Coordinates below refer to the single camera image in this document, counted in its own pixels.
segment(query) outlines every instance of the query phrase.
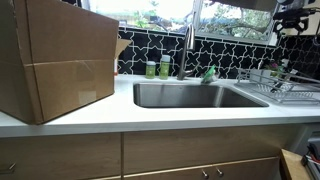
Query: white countertop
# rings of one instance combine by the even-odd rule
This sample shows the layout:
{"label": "white countertop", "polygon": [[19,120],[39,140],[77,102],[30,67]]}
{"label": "white countertop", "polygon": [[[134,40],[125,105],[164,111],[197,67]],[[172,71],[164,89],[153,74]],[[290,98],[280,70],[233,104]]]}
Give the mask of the white countertop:
{"label": "white countertop", "polygon": [[[227,127],[265,124],[320,123],[320,106],[285,106],[256,93],[269,104],[265,108],[172,108],[147,109],[133,102],[133,84],[138,82],[200,84],[198,78],[177,81],[115,77],[115,94],[56,118],[45,125],[26,125],[0,112],[0,137],[125,132],[142,130]],[[236,80],[218,80],[211,85],[234,86]]]}

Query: sink basin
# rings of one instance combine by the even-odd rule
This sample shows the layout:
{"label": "sink basin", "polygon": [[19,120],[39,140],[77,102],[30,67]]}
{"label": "sink basin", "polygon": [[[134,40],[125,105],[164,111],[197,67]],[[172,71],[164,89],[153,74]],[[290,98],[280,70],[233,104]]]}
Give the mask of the sink basin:
{"label": "sink basin", "polygon": [[260,100],[224,86],[139,83],[134,103],[144,108],[268,107]]}

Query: wire dish rack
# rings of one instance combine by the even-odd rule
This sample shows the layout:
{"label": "wire dish rack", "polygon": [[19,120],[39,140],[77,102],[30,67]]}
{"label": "wire dish rack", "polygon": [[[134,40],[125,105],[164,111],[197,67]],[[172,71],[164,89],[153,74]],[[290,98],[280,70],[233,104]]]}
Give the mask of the wire dish rack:
{"label": "wire dish rack", "polygon": [[277,72],[280,77],[259,75],[248,69],[238,69],[236,86],[258,92],[279,103],[285,104],[320,104],[320,81]]}

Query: bottle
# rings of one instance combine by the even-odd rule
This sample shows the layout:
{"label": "bottle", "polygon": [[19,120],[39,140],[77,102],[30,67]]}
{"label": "bottle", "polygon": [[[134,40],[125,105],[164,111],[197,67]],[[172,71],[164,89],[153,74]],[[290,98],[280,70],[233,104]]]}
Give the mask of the bottle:
{"label": "bottle", "polygon": [[162,55],[161,65],[160,65],[160,79],[162,80],[168,79],[169,67],[170,67],[170,56]]}
{"label": "bottle", "polygon": [[154,61],[148,61],[146,66],[146,78],[153,79],[156,73],[156,63]]}

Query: faucet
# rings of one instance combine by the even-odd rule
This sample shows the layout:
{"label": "faucet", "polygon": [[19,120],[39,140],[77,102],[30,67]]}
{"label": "faucet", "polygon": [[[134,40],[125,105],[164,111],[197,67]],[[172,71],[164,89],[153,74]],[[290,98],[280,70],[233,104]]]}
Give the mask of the faucet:
{"label": "faucet", "polygon": [[195,40],[194,40],[195,32],[194,31],[195,31],[194,26],[192,23],[190,23],[187,27],[187,32],[185,35],[182,58],[180,63],[180,70],[177,78],[180,81],[182,81],[186,76],[191,75],[199,65],[198,64],[193,70],[188,70],[188,71],[185,70],[185,61],[186,61],[187,52],[193,51],[195,48]]}

